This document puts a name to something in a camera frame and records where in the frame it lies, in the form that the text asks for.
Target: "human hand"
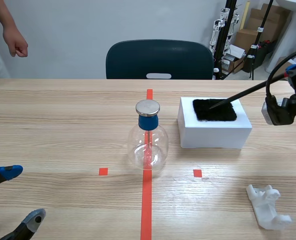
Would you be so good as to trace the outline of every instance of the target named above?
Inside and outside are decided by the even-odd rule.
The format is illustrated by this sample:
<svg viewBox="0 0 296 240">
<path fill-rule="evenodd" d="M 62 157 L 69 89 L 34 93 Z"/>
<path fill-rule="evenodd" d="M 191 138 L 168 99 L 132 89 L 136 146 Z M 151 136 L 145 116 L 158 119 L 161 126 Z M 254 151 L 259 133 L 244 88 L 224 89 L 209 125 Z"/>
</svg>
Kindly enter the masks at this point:
<svg viewBox="0 0 296 240">
<path fill-rule="evenodd" d="M 12 57 L 15 57 L 16 54 L 21 58 L 28 56 L 28 44 L 16 25 L 3 28 L 3 39 L 8 45 Z"/>
</svg>

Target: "silver cap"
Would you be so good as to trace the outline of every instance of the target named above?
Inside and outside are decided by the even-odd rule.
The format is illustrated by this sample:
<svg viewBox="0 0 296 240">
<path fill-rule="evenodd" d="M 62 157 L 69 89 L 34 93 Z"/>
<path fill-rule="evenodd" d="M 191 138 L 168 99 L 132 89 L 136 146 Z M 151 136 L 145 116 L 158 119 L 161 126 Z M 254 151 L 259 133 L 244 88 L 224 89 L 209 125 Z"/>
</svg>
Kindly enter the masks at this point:
<svg viewBox="0 0 296 240">
<path fill-rule="evenodd" d="M 141 100 L 136 104 L 136 112 L 143 117 L 153 117 L 160 111 L 160 105 L 154 100 Z"/>
</svg>

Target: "black foam pad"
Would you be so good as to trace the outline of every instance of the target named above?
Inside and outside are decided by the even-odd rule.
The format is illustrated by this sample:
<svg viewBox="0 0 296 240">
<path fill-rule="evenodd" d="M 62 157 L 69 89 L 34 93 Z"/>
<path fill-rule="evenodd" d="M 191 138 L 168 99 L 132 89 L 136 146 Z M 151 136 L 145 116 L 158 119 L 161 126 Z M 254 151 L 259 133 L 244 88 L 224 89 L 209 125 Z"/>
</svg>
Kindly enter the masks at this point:
<svg viewBox="0 0 296 240">
<path fill-rule="evenodd" d="M 235 121 L 237 115 L 231 103 L 209 109 L 223 99 L 196 99 L 193 101 L 193 109 L 199 121 Z"/>
</svg>

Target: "dark blue chair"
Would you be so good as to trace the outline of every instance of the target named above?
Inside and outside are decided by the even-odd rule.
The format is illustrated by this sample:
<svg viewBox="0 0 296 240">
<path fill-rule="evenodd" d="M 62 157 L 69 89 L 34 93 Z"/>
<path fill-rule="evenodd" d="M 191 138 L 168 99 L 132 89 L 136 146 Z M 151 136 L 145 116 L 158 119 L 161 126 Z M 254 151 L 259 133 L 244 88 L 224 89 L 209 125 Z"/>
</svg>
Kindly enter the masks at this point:
<svg viewBox="0 0 296 240">
<path fill-rule="evenodd" d="M 107 79 L 148 79 L 147 74 L 170 74 L 170 79 L 177 80 L 212 79 L 214 58 L 208 47 L 191 41 L 132 40 L 111 47 Z"/>
</svg>

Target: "blue bottle neck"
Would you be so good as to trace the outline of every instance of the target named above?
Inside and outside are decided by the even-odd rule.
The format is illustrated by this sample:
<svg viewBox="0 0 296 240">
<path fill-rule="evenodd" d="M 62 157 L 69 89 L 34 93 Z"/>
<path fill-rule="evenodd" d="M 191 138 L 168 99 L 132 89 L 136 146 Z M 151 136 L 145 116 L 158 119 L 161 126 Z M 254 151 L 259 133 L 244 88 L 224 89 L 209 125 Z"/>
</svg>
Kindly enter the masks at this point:
<svg viewBox="0 0 296 240">
<path fill-rule="evenodd" d="M 159 121 L 158 121 L 158 116 L 140 116 L 139 115 L 139 120 L 138 120 L 138 125 L 141 129 L 145 131 L 152 131 L 158 127 Z"/>
</svg>

